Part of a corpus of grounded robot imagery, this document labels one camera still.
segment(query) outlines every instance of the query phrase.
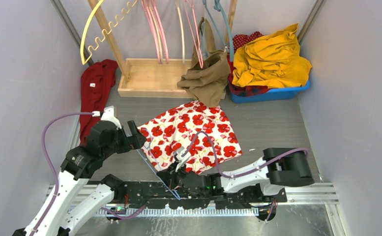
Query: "blue basket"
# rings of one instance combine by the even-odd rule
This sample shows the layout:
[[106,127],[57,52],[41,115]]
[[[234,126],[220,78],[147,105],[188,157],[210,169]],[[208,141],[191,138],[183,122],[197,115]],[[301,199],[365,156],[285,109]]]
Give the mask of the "blue basket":
[[294,88],[273,88],[266,93],[258,94],[250,97],[241,97],[234,95],[231,92],[231,100],[234,103],[245,103],[245,102],[261,102],[261,101],[270,101],[270,100],[282,100],[290,99],[295,97],[299,92],[309,89],[310,87],[309,80],[306,85],[303,87],[294,87]]

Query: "gray wall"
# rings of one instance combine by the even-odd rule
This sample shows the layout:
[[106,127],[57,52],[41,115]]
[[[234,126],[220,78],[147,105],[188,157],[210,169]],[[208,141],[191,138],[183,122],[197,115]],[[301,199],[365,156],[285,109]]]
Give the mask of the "gray wall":
[[[102,9],[107,20],[114,21],[114,16],[121,14],[121,9],[126,7],[129,1],[134,2],[134,0],[106,0],[103,2]],[[125,58],[157,58],[150,27],[140,2],[139,0],[120,25],[115,28],[114,35]],[[194,43],[183,8],[183,1],[179,0],[179,2],[181,3],[185,35],[185,53],[186,57],[190,59]],[[228,14],[230,0],[221,0],[220,2],[224,11]],[[263,34],[271,34],[295,23],[299,23],[301,28],[314,2],[315,0],[239,0],[235,12],[233,35],[238,33],[252,34],[257,30]],[[91,13],[88,1],[66,0],[62,1],[62,4],[79,35],[82,35],[85,22]],[[194,0],[194,6],[198,22],[201,17],[209,18],[201,0]],[[214,0],[207,0],[207,6],[221,31],[222,37],[224,37],[226,32],[225,23],[221,13],[213,9]],[[175,1],[158,0],[157,8],[166,35],[169,56],[170,58],[180,59],[182,58],[182,40]],[[188,5],[186,9],[190,14],[191,23],[193,23],[192,13]],[[223,45],[221,45],[221,40],[214,27],[212,27],[212,30],[217,46],[222,47]],[[101,28],[94,19],[88,30],[86,45],[95,46],[94,39],[97,36],[101,36]],[[94,61],[114,58],[107,42],[101,43],[99,49],[93,55]]]
[[299,100],[319,169],[351,235],[382,236],[382,1],[329,0],[302,44]]
[[[40,137],[52,118],[80,108],[79,49],[48,0],[0,1],[0,236],[39,211],[52,175]],[[56,167],[75,118],[47,134]]]

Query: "light blue hanger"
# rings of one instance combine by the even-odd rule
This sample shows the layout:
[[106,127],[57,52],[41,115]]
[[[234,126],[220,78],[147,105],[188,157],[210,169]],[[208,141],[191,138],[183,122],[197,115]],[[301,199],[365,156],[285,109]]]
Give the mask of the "light blue hanger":
[[[204,7],[208,13],[208,16],[210,17],[210,19],[212,21],[212,24],[214,25],[215,30],[217,31],[218,36],[220,36],[223,44],[227,45],[226,42],[224,41],[222,35],[220,34],[220,30],[218,29],[217,25],[215,24],[214,19],[212,18],[211,13],[208,10],[208,7],[206,6],[206,0],[203,0],[203,4],[204,4]],[[226,13],[224,12],[224,9],[220,4],[220,0],[214,0],[214,10],[220,11],[221,14],[223,15],[224,22],[226,23],[227,32],[229,35],[229,48],[227,49],[227,51],[230,52],[230,61],[234,61],[234,45],[233,45],[233,38],[231,37],[231,29],[230,29],[229,21],[227,20]]]

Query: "mustard yellow cloth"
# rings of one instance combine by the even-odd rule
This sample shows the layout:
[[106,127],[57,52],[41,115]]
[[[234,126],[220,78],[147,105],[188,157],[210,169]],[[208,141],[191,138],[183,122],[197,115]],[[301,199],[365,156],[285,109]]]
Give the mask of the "mustard yellow cloth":
[[237,49],[233,85],[286,88],[304,86],[311,63],[299,56],[298,24],[262,36]]

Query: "wooden rack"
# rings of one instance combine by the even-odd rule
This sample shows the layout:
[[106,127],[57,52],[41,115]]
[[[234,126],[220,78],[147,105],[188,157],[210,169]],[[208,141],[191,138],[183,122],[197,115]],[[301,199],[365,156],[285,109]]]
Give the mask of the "wooden rack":
[[[101,3],[103,0],[88,0],[91,9],[95,10],[95,18],[102,29],[104,41],[106,38],[110,45],[111,51],[116,58],[117,64],[122,72],[118,93],[122,97],[189,97],[185,90],[176,86],[182,75],[190,68],[191,60],[185,60],[185,64],[181,59],[170,59],[169,64],[159,64],[157,59],[127,59],[125,60],[116,39],[112,33],[113,28],[118,24],[108,22]],[[228,14],[230,28],[233,25],[235,8],[237,0],[230,0],[230,9]],[[83,54],[84,46],[81,45],[81,54]]]

